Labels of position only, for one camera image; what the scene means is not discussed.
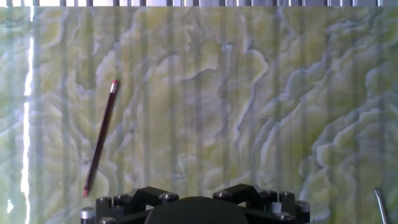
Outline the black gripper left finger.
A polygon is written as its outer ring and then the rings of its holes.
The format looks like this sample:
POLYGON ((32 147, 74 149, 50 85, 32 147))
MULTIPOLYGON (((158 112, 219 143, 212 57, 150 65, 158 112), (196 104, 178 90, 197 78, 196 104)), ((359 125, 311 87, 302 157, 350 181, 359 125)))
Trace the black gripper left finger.
POLYGON ((80 210, 80 223, 117 223, 129 215, 143 214, 147 206, 156 207, 178 199, 178 194, 155 187, 132 189, 128 194, 114 197, 103 196, 97 198, 93 206, 80 210))

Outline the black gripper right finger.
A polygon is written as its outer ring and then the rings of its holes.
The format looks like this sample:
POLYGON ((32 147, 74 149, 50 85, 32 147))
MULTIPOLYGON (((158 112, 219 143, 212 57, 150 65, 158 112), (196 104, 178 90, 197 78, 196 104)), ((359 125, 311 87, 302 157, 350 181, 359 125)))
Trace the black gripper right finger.
POLYGON ((237 184, 213 193, 215 200, 235 205, 248 224, 309 224, 310 204, 292 192, 266 190, 258 185, 237 184))

